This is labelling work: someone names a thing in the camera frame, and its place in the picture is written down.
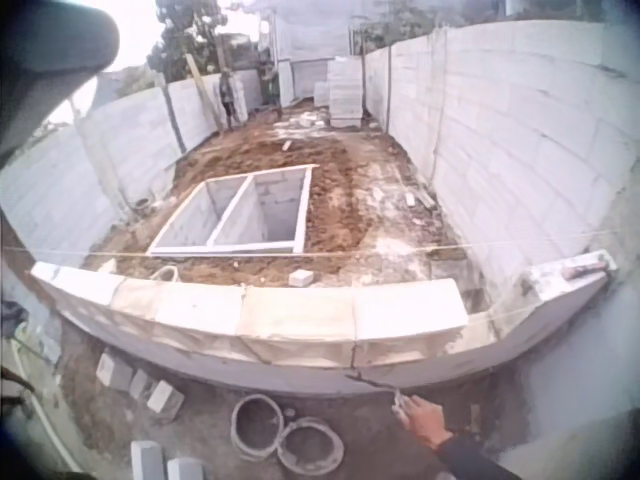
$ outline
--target curved block wall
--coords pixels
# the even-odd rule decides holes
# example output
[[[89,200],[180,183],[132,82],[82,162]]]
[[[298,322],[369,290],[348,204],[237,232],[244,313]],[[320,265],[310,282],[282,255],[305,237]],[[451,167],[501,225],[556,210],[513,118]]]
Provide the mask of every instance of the curved block wall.
[[[560,270],[605,252],[532,267],[531,291],[468,317],[451,279],[361,288],[166,283],[38,262],[32,275],[85,331],[205,381],[298,394],[371,391],[354,376],[409,387],[510,360],[606,283]]]

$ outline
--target concrete septic tank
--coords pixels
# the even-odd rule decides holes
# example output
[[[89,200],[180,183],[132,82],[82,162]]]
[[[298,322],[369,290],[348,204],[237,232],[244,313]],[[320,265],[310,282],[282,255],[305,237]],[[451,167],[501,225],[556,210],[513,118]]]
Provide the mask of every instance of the concrete septic tank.
[[[202,182],[171,216],[147,255],[301,253],[314,166]]]

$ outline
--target sleeve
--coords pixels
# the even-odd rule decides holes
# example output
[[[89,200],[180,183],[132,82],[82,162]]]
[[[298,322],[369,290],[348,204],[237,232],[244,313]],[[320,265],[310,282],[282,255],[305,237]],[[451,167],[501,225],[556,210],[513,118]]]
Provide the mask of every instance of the sleeve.
[[[458,480],[521,480],[519,476],[484,457],[469,441],[453,437],[436,455]]]

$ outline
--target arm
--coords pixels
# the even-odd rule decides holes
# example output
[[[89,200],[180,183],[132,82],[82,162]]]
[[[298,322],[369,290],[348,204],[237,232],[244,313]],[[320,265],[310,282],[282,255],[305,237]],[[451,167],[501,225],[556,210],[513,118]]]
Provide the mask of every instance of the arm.
[[[402,397],[393,412],[403,426],[431,448],[458,480],[519,480],[520,477],[483,457],[444,425],[442,407],[414,395]]]
[[[26,388],[27,390],[29,390],[32,393],[35,393],[36,389],[33,387],[33,385],[31,385],[29,382],[27,382],[24,378],[22,378],[20,375],[13,373],[11,370],[9,370],[6,367],[2,367],[2,378],[5,380],[8,380],[10,382],[15,382],[18,385]]]

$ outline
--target wooden pole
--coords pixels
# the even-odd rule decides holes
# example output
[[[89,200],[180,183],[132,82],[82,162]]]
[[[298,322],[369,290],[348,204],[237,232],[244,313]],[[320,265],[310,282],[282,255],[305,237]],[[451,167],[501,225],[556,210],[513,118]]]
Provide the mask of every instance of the wooden pole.
[[[209,113],[211,113],[211,115],[213,116],[213,121],[218,128],[218,133],[220,134],[220,136],[222,136],[222,122],[220,121],[218,112],[216,112],[216,109],[213,106],[213,102],[211,101],[211,97],[207,93],[207,89],[204,86],[204,82],[202,81],[202,77],[200,76],[200,71],[198,70],[196,61],[193,59],[193,56],[190,53],[186,53],[185,56],[187,58],[187,63],[189,64],[191,74],[193,75],[193,80],[196,82],[196,87],[198,88],[198,93],[200,94],[200,101],[202,101],[205,109],[209,110]]]

